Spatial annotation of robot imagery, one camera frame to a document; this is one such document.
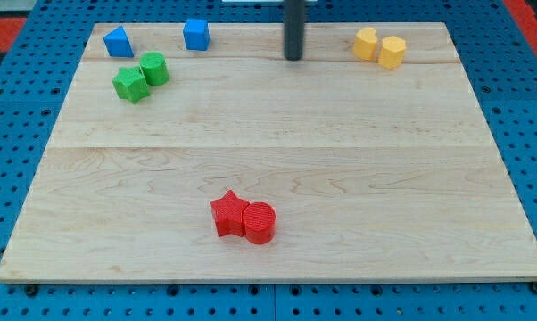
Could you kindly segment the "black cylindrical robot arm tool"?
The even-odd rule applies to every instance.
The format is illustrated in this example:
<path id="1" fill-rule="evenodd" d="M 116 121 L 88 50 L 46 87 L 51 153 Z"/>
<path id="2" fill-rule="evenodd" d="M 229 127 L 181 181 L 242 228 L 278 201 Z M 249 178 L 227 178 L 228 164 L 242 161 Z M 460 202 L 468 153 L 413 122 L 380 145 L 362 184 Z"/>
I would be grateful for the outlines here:
<path id="1" fill-rule="evenodd" d="M 288 61 L 303 57 L 305 1 L 284 0 L 283 54 Z"/>

